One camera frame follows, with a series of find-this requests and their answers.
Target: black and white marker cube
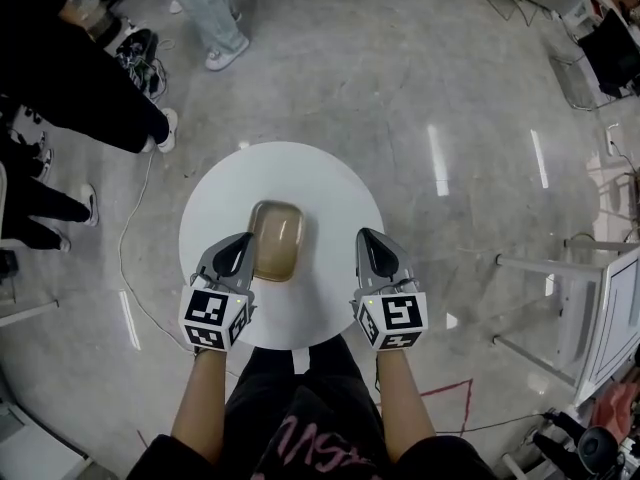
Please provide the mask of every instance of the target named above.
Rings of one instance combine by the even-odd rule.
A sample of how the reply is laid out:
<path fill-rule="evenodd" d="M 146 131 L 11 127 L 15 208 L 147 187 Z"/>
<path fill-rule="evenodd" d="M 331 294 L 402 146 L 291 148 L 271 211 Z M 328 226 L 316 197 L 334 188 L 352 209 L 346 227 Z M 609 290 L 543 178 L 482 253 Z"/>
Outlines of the black and white marker cube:
<path fill-rule="evenodd" d="M 180 328 L 188 343 L 229 350 L 251 321 L 248 298 L 185 286 L 180 299 Z"/>
<path fill-rule="evenodd" d="M 424 293 L 362 297 L 355 318 L 375 350 L 409 348 L 428 329 Z"/>

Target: light blue jeans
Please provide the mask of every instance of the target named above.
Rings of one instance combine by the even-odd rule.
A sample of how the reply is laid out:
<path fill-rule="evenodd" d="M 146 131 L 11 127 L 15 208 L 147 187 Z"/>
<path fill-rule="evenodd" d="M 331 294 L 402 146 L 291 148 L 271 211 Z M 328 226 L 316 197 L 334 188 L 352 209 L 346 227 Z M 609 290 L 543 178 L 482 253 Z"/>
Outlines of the light blue jeans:
<path fill-rule="evenodd" d="M 202 42 L 210 52 L 235 53 L 245 42 L 231 15 L 235 11 L 232 0 L 178 0 L 185 12 L 195 21 Z"/>

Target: white cable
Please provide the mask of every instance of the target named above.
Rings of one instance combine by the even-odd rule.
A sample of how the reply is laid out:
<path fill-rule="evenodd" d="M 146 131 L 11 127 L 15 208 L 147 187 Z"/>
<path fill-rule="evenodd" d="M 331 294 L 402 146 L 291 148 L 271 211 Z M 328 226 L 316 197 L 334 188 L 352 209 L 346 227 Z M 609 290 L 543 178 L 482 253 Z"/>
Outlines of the white cable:
<path fill-rule="evenodd" d="M 173 39 L 163 39 L 158 43 L 158 50 L 173 50 L 175 47 L 176 42 Z"/>
<path fill-rule="evenodd" d="M 124 275 L 124 270 L 122 268 L 122 241 L 124 240 L 124 235 L 127 232 L 127 229 L 129 229 L 129 223 L 131 222 L 131 219 L 135 215 L 136 211 L 138 211 L 138 208 L 140 208 L 140 204 L 142 203 L 142 197 L 144 196 L 144 193 L 147 190 L 147 185 L 149 184 L 149 173 L 151 172 L 151 163 L 153 162 L 153 157 L 155 156 L 155 152 L 156 151 L 155 151 L 155 148 L 154 148 L 153 151 L 151 152 L 151 156 L 149 157 L 149 165 L 147 166 L 147 174 L 145 175 L 145 178 L 144 178 L 144 184 L 142 185 L 142 190 L 140 191 L 140 197 L 138 198 L 138 203 L 136 204 L 135 208 L 133 209 L 133 211 L 129 215 L 129 218 L 127 219 L 127 223 L 124 225 L 124 228 L 122 229 L 122 233 L 120 233 L 120 240 L 118 241 L 118 261 L 120 262 L 120 276 L 122 277 L 122 280 L 124 281 L 124 284 L 127 286 L 127 288 L 129 288 L 129 291 L 131 292 L 131 295 L 133 295 L 133 299 L 136 301 L 136 304 L 138 304 L 138 307 L 149 318 L 149 320 L 151 320 L 154 323 L 154 325 L 160 331 L 162 331 L 164 334 L 169 336 L 169 338 L 171 338 L 171 340 L 176 345 L 178 345 L 182 350 L 184 350 L 185 352 L 191 353 L 191 351 L 188 348 L 184 347 L 182 345 L 182 343 L 180 343 L 177 339 L 175 339 L 170 332 L 165 331 L 162 328 L 162 326 L 155 320 L 155 318 L 153 318 L 147 312 L 147 310 L 144 309 L 144 307 L 140 303 L 140 300 L 138 300 L 138 296 L 136 295 L 136 292 L 133 291 L 133 288 L 131 288 L 131 285 L 129 284 L 129 281 L 127 281 L 127 278 Z"/>

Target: tan plastic container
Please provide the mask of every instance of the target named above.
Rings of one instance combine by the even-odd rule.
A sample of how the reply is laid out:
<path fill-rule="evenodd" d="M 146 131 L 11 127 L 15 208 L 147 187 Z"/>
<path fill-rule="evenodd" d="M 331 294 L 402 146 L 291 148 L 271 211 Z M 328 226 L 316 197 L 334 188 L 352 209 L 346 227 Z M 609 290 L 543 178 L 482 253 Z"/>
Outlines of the tan plastic container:
<path fill-rule="evenodd" d="M 254 275 L 283 282 L 293 276 L 302 242 L 304 216 L 292 204 L 260 201 L 251 211 L 249 231 L 257 242 Z"/>

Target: white round table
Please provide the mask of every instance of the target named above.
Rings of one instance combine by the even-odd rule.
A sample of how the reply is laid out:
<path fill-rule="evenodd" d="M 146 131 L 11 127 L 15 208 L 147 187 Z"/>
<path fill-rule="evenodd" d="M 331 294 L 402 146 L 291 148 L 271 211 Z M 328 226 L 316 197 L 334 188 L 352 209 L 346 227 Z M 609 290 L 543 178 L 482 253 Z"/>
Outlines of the white round table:
<path fill-rule="evenodd" d="M 251 210 L 265 199 L 297 206 L 304 214 L 304 236 L 289 281 L 254 278 L 251 290 L 257 309 L 239 339 L 278 350 L 322 343 L 354 321 L 349 301 L 358 288 L 358 230 L 384 231 L 362 180 L 324 151 L 269 142 L 216 164 L 198 183 L 182 215 L 180 264 L 185 282 L 208 247 L 247 230 Z"/>

